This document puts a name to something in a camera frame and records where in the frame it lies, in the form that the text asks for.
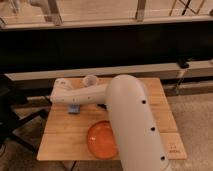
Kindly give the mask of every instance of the black cable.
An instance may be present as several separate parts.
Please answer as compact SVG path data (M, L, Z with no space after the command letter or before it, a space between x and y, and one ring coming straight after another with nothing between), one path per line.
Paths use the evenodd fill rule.
M74 161L74 163L73 163L73 165L72 165L70 171L73 171L73 169L75 168L76 163L77 163L77 160Z
M5 153L5 151L6 151L6 144L5 143L2 144L1 149L3 149L3 150L2 150L2 152L0 154L0 157L2 157L4 155L4 153Z

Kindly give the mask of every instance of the black chair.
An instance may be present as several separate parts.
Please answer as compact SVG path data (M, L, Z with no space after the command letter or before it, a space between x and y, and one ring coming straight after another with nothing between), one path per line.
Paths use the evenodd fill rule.
M20 119L12 110L11 105L26 104L27 98L23 92L17 89L13 82L5 75L0 75L0 148L4 144L6 138L16 141L28 150L37 152L38 149L16 136L13 131L25 123L31 121L37 116L47 117L47 112L42 109L38 112L30 114L24 119Z

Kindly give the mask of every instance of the small blue block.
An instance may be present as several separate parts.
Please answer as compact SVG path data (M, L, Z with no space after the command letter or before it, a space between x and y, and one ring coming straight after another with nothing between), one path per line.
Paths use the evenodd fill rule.
M70 105L69 108L68 108L68 112L70 114L80 113L80 105Z

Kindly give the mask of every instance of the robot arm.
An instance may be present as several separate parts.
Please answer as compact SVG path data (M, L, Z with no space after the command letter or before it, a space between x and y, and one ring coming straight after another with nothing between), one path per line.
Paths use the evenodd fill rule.
M124 171L171 171L150 109L145 85L137 78L120 75L108 85L77 90L61 89L52 102L106 103Z

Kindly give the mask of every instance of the wooden tabletop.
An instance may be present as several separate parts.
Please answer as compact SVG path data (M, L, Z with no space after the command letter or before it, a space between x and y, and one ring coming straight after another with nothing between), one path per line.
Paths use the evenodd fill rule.
M139 78L149 91L149 101L169 159L186 159L186 152L174 117L158 78ZM81 78L70 78L74 88L83 87ZM100 78L107 83L111 78ZM82 105L80 114L68 113L68 106L53 104L38 152L40 161L97 160L88 150L88 129L96 122L108 120L107 111L95 104Z

